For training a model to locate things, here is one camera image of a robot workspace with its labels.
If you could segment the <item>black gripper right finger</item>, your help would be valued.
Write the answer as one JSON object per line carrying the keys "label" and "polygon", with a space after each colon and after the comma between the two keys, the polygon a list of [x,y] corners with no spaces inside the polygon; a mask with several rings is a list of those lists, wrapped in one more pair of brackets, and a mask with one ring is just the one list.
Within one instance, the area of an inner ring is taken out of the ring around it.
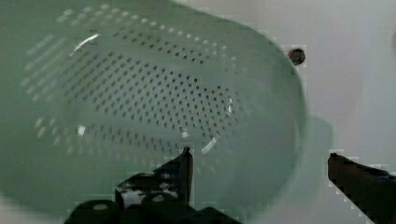
{"label": "black gripper right finger", "polygon": [[327,163],[329,180],[374,224],[395,224],[394,175],[337,153],[331,153]]}

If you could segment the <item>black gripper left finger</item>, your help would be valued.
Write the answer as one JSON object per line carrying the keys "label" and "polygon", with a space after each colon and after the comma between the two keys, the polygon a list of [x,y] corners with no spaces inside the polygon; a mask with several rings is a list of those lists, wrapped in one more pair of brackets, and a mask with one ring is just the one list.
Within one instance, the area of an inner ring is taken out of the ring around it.
{"label": "black gripper left finger", "polygon": [[140,205],[150,194],[169,194],[184,203],[190,201],[193,157],[189,147],[150,173],[138,173],[115,188],[116,203],[123,209]]}

